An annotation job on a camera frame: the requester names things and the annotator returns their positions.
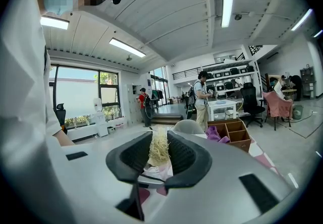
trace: fluorescent light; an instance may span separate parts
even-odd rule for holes
[[[67,29],[70,22],[67,20],[57,19],[54,17],[42,16],[40,19],[40,23],[43,26]]]
[[[292,28],[292,31],[295,31],[307,18],[308,16],[311,14],[313,10],[309,9],[305,15],[299,20],[299,22],[296,23],[296,25]]]
[[[135,55],[137,55],[139,57],[144,57],[145,56],[145,54],[143,52],[141,52],[141,51],[139,51],[137,49],[134,49],[133,47],[131,47],[131,46],[119,41],[119,40],[116,40],[115,38],[111,39],[109,44],[115,45],[115,46],[117,46],[117,47],[119,47],[119,48],[121,48],[123,50],[126,50],[126,51],[128,51],[130,53],[133,53],[133,54],[135,54]]]
[[[221,27],[227,28],[230,23],[233,0],[222,0],[222,3]]]
[[[317,37],[318,35],[320,35],[323,32],[323,30],[320,30],[319,33],[317,33],[314,37]]]

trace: khaki pants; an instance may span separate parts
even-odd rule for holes
[[[207,105],[195,105],[196,108],[196,122],[201,126],[203,131],[207,129],[207,121],[208,121],[208,112]]]

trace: backpack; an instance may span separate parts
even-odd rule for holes
[[[144,95],[144,100],[143,100],[143,107],[150,107],[150,97],[148,94]]]
[[[193,87],[191,87],[190,90],[188,91],[188,104],[189,105],[195,104],[195,102],[196,102],[196,98],[195,98],[195,94],[194,94],[194,86],[198,82],[195,82]]]

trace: pink chair cover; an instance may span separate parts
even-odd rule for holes
[[[281,99],[274,91],[263,92],[262,94],[270,108],[271,117],[289,117],[289,109],[293,105],[292,102]]]

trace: desk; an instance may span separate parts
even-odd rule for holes
[[[286,96],[286,97],[289,97],[291,98],[291,100],[293,100],[293,93],[296,92],[297,89],[285,89],[285,90],[282,90],[283,94]]]
[[[223,104],[217,104],[218,101],[225,101]],[[210,110],[211,110],[211,121],[214,121],[214,110],[220,109],[220,108],[227,108],[227,107],[233,107],[233,118],[237,118],[237,109],[236,109],[236,102],[232,100],[217,100],[217,101],[211,101],[208,103]]]

